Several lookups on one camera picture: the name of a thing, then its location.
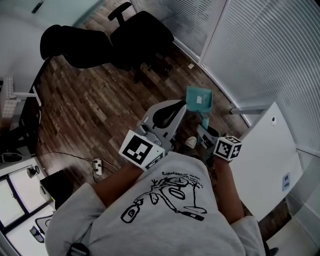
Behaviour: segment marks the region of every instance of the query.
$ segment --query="gray t-shirt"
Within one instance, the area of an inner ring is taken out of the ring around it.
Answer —
[[[78,189],[53,215],[45,245],[63,256],[84,240],[92,256],[265,255],[255,218],[229,225],[206,166],[174,152],[107,209],[89,184]]]

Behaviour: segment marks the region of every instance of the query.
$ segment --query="black frame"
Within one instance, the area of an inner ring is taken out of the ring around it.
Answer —
[[[30,217],[32,217],[33,215],[35,215],[36,213],[38,213],[39,211],[41,211],[43,208],[45,208],[48,203],[45,202],[43,205],[39,206],[37,209],[28,212],[27,208],[25,207],[24,203],[22,202],[21,198],[19,197],[10,177],[9,174],[0,177],[0,182],[2,181],[7,181],[8,185],[12,191],[12,194],[14,196],[14,198],[17,200],[17,202],[19,203],[21,209],[24,212],[24,215],[22,215],[21,217],[17,218],[16,220],[14,220],[13,222],[11,222],[8,226],[4,226],[0,220],[0,231],[6,235],[7,233],[9,233],[10,231],[12,231],[13,229],[15,229],[16,227],[18,227],[20,224],[22,224],[23,222],[25,222],[27,219],[29,219]]]

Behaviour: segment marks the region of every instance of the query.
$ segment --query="white cube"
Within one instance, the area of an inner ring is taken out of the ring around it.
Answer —
[[[142,170],[147,171],[165,157],[165,150],[147,140],[146,137],[129,130],[119,154]]]
[[[239,156],[241,146],[242,142],[234,136],[219,137],[215,144],[213,154],[230,161]]]

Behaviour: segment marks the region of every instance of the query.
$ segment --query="shirt sleeve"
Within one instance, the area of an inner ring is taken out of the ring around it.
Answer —
[[[253,216],[246,216],[231,224],[234,232],[239,237],[246,256],[266,255],[258,222]]]
[[[91,225],[104,211],[105,205],[88,183],[82,185],[53,214],[45,233],[45,247],[49,256],[67,255],[74,243],[91,230]]]

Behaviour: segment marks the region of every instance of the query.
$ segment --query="person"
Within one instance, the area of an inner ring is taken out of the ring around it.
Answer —
[[[186,144],[187,155],[169,152],[146,172],[130,163],[80,187],[49,223],[48,255],[68,255],[75,244],[91,256],[265,255],[228,162],[214,159],[216,200],[208,169],[192,149],[196,138]]]

